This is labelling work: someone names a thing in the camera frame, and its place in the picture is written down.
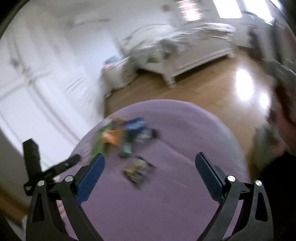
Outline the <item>pink white desk chair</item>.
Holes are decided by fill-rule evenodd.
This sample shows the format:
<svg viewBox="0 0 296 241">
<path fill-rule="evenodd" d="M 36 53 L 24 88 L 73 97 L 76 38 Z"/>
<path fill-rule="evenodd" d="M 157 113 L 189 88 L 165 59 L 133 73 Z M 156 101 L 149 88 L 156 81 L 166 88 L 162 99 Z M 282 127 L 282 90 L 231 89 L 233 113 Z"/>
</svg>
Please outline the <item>pink white desk chair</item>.
<svg viewBox="0 0 296 241">
<path fill-rule="evenodd" d="M 278 21 L 261 33 L 264 67 L 273 87 L 266 124 L 253 138 L 248 161 L 253 178 L 284 153 L 295 155 L 295 35 Z"/>
</svg>

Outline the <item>white bedside nightstand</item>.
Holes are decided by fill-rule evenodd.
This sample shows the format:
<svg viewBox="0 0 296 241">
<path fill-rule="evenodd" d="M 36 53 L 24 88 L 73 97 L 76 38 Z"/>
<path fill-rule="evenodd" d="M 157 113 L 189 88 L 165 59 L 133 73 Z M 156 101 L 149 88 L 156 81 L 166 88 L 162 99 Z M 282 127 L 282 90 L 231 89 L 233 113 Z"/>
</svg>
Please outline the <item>white bedside nightstand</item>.
<svg viewBox="0 0 296 241">
<path fill-rule="evenodd" d="M 118 90 L 131 84 L 137 78 L 134 64 L 129 57 L 102 68 L 102 77 L 111 90 Z"/>
</svg>

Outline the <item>colourful wrapper pile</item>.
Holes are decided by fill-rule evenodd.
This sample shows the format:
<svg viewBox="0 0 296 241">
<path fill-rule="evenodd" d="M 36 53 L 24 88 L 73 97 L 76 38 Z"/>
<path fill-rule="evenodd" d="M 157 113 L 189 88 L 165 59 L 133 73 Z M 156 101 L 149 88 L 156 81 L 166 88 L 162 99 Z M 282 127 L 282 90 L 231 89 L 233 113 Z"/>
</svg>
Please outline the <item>colourful wrapper pile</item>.
<svg viewBox="0 0 296 241">
<path fill-rule="evenodd" d="M 134 143 L 144 144 L 158 137 L 159 131 L 151 128 L 143 117 L 128 120 L 111 116 L 96 131 L 89 159 L 92 160 L 97 154 L 106 156 L 110 146 L 118 148 L 120 158 L 127 158 L 132 155 Z"/>
</svg>

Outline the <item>round purple cloth table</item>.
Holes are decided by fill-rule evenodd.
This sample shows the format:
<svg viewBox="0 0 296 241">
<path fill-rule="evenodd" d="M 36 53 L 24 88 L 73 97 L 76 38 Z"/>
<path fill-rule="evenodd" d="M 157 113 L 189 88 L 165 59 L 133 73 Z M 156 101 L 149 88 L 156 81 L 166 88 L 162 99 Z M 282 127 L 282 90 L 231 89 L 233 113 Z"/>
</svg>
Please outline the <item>round purple cloth table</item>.
<svg viewBox="0 0 296 241">
<path fill-rule="evenodd" d="M 133 146 L 137 156 L 155 166 L 140 188 L 122 173 L 128 160 L 109 149 L 105 169 L 82 204 L 104 240 L 197 240 L 218 208 L 196 170 L 199 152 L 226 174 L 249 181 L 245 155 L 233 133 L 192 103 L 150 100 L 114 116 L 142 117 L 160 136 Z"/>
</svg>

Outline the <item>black coin battery card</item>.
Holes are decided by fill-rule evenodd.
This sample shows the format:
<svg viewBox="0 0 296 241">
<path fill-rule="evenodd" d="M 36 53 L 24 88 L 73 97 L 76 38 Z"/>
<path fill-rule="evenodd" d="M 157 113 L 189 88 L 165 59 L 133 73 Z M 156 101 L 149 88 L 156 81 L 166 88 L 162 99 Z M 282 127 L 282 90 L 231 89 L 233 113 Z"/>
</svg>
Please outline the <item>black coin battery card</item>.
<svg viewBox="0 0 296 241">
<path fill-rule="evenodd" d="M 123 168 L 122 174 L 133 187 L 140 189 L 149 179 L 156 166 L 143 157 L 136 156 L 132 158 Z"/>
</svg>

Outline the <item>white wooden bed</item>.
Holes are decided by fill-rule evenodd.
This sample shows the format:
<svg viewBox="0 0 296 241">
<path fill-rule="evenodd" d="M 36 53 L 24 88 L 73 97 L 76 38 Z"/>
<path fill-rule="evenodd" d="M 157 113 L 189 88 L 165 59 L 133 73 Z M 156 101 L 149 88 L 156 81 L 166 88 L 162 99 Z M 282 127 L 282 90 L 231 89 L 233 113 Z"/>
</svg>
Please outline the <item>white wooden bed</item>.
<svg viewBox="0 0 296 241">
<path fill-rule="evenodd" d="M 150 24 L 118 41 L 121 53 L 137 69 L 162 75 L 167 85 L 195 67 L 234 53 L 236 29 L 224 23 L 203 23 L 191 30 L 169 24 Z"/>
</svg>

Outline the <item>white wardrobe doors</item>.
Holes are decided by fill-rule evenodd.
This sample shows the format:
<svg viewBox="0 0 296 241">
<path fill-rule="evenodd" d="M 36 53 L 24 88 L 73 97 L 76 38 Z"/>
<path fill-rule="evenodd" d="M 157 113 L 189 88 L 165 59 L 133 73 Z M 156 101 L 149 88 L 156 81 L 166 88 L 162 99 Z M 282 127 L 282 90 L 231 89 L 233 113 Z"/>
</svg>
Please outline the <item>white wardrobe doors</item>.
<svg viewBox="0 0 296 241">
<path fill-rule="evenodd" d="M 1 121 L 17 150 L 32 138 L 43 168 L 67 159 L 104 116 L 103 100 L 50 14 L 20 11 L 1 38 Z"/>
</svg>

